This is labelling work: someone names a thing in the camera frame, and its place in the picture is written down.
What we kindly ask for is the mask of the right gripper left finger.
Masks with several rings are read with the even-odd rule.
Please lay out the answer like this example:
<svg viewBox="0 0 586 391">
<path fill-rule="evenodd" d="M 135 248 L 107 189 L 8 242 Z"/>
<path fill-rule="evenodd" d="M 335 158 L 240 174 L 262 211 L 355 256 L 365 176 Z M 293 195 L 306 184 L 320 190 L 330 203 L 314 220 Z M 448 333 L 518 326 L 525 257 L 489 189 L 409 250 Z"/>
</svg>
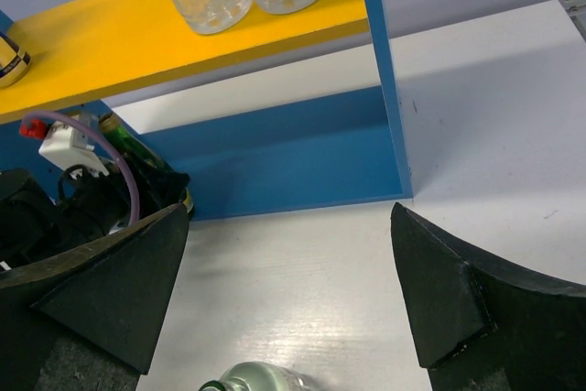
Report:
<svg viewBox="0 0 586 391">
<path fill-rule="evenodd" d="M 4 390 L 134 390 L 149 371 L 189 231 L 181 204 L 1 275 Z"/>
</svg>

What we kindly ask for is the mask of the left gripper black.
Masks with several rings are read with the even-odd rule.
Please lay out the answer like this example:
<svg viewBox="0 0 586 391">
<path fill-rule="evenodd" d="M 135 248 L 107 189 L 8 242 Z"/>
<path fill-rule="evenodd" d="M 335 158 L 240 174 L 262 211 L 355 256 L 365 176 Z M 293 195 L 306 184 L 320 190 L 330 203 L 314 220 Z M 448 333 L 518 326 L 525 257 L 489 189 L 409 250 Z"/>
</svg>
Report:
<svg viewBox="0 0 586 391">
<path fill-rule="evenodd" d="M 130 197 L 114 167 L 94 177 L 82 165 L 67 168 L 52 201 L 24 168 L 1 172 L 1 260 L 25 266 L 125 227 Z"/>
</svg>

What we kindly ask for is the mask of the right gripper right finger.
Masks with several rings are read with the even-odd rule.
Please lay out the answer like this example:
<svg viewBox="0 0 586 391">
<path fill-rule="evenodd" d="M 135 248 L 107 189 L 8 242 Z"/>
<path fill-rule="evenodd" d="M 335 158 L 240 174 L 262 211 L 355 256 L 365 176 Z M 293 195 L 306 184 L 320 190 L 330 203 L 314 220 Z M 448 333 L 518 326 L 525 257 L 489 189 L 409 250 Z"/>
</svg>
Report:
<svg viewBox="0 0 586 391">
<path fill-rule="evenodd" d="M 582 390 L 585 287 L 491 254 L 400 203 L 396 272 L 435 390 Z"/>
</svg>

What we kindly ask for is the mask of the green glass bottle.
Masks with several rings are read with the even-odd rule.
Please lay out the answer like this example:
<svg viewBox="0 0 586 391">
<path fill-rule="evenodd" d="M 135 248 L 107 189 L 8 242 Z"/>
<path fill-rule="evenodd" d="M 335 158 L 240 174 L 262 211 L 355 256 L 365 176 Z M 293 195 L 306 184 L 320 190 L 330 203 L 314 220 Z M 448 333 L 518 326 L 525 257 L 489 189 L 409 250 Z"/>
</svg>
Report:
<svg viewBox="0 0 586 391">
<path fill-rule="evenodd" d="M 171 204 L 182 203 L 186 207 L 188 218 L 192 218 L 195 209 L 188 189 L 188 174 L 175 171 L 163 158 L 132 135 L 116 114 L 102 114 L 99 117 L 99 128 L 132 171 L 139 192 L 142 217 Z"/>
</svg>

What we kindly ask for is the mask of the clear glass bottle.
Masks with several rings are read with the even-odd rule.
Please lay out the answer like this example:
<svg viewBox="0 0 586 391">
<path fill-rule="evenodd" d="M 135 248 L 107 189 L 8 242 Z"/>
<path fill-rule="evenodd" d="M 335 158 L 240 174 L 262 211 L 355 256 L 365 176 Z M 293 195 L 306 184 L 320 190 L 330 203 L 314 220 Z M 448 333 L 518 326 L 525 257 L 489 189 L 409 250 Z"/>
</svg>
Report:
<svg viewBox="0 0 586 391">
<path fill-rule="evenodd" d="M 315 391 L 322 387 L 311 377 L 265 362 L 234 365 L 220 378 L 207 381 L 200 391 Z"/>
</svg>

